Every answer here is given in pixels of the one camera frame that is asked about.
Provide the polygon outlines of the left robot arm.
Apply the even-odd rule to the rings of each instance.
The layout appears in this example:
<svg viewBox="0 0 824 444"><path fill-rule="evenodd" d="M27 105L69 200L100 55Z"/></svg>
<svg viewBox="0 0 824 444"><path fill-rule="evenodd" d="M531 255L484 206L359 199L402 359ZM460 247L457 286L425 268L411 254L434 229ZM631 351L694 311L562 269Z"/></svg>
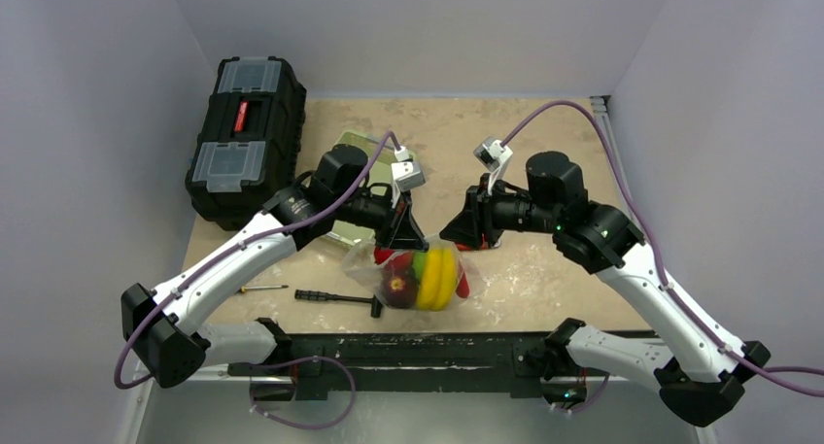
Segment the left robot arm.
<svg viewBox="0 0 824 444"><path fill-rule="evenodd" d="M334 146L314 170L276 191L230 240L189 270L152 289L135 284L125 290L120 315L126 345L116 386L126 390L141 383L121 377L128 353L165 389L215 363L254 364L267 375L284 371L290 349L277 340L273 322L219 327L206 321L264 269L326 235L336 222L373 230L382 249L426 250L429 244L412 216L411 191L425 181L420 163L403 147L395 149L392 179L377 194L365 183L376 160L355 146Z"/></svg>

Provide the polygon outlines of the red chili pepper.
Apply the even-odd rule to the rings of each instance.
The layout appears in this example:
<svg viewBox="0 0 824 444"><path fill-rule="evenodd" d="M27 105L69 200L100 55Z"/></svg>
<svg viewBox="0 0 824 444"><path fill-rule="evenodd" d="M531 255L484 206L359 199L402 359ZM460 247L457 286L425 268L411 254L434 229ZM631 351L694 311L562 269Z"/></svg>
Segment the red chili pepper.
<svg viewBox="0 0 824 444"><path fill-rule="evenodd" d="M467 299L470 295L470 287L466 276L464 265L460 262L458 264L459 279L456 286L456 296L461 299Z"/></svg>

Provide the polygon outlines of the clear zip top bag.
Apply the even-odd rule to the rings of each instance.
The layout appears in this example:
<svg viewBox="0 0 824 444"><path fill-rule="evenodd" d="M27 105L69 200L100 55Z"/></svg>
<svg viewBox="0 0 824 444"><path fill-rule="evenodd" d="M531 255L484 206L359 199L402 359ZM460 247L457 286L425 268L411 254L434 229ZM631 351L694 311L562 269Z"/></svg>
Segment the clear zip top bag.
<svg viewBox="0 0 824 444"><path fill-rule="evenodd" d="M466 257L464 254L464 248L452 243L445 241L437 236L430 236L427 238L429 242L429 249L432 247L449 247L453 251L453 255L456 258L457 265L461 262L464 266L466 271L466 276L468 279L469 287L470 287L470 295L467 299L461 299L456 296L455 294L452 297L450 304L443 310L439 312L445 312L454 309L455 306L458 304L468 300L472 295L472 284L475 279L478 278L478 269L473 262ZM377 244L372 240L361 241L356 244L350 251L344 256L343 261L341 263L341 268L343 272L346 274L347 277L356 281L360 286L369 290L374 296L376 296L381 302L382 300L378 297L378 290L383 279L386 276L391 275L388 271L383 270L380 266L378 266L374 262L373 258L373 251L378 247ZM413 275L412 267L405 272L410 273ZM420 312L435 312L435 311L421 311L417 310L415 307L411 309L396 309L396 310L414 310Z"/></svg>

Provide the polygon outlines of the dark red apple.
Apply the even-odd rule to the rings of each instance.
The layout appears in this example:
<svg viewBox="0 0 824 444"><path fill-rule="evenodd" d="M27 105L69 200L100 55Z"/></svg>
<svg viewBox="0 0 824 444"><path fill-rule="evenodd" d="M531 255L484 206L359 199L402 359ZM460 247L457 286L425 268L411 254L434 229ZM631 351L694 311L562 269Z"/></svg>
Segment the dark red apple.
<svg viewBox="0 0 824 444"><path fill-rule="evenodd" d="M411 309L416 305L418 280L410 273L386 276L378 290L378 297L391 308Z"/></svg>

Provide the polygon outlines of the red tomato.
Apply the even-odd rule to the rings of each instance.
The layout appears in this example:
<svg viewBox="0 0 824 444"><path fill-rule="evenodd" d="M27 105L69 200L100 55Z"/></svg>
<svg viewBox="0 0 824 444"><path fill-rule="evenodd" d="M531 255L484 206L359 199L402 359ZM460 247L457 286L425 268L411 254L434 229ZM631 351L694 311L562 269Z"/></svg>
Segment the red tomato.
<svg viewBox="0 0 824 444"><path fill-rule="evenodd" d="M412 266L414 253L410 251L382 249L373 251L374 262L390 274L403 274Z"/></svg>

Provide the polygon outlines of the yellow banana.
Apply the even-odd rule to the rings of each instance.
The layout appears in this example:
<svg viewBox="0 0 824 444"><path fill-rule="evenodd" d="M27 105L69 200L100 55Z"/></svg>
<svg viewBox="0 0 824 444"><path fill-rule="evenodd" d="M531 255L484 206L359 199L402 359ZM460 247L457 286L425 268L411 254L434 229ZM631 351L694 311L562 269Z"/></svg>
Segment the yellow banana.
<svg viewBox="0 0 824 444"><path fill-rule="evenodd" d="M455 294L458 276L453 251L444 246L430 248L423 254L415 308L421 311L443 311Z"/></svg>

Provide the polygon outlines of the pale green perforated basket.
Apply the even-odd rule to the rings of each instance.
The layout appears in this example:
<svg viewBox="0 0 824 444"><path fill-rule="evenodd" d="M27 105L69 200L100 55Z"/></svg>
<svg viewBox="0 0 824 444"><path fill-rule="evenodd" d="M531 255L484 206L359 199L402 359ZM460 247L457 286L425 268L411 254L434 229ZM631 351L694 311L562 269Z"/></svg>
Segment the pale green perforated basket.
<svg viewBox="0 0 824 444"><path fill-rule="evenodd" d="M344 130L336 141L336 145L350 145L362 150L366 154L367 159L371 158L377 150L379 143L380 136L372 136L356 130ZM395 143L392 139L389 139L380 152L375 164L370 169L369 176L361 185L370 187L370 189L378 195L384 195L386 193L392 194L392 164L395 163L395 161ZM373 235L374 231L369 228L338 221L326 237L338 244L351 248L360 241L372 238Z"/></svg>

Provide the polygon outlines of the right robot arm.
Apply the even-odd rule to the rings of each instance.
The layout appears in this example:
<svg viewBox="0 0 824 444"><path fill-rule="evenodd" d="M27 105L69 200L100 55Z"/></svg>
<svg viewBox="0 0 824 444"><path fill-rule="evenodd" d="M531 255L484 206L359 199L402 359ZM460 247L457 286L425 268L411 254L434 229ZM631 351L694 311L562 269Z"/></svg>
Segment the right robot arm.
<svg viewBox="0 0 824 444"><path fill-rule="evenodd" d="M526 164L528 185L518 188L501 179L510 152L476 156L486 172L442 230L444 240L477 249L506 230L548 234L566 259L621 295L659 338L650 344L566 319L541 348L525 353L527 364L547 380L577 367L634 381L695 427L736 406L770 351L722 327L657 268L638 227L618 208L589 198L576 163L560 152L534 154Z"/></svg>

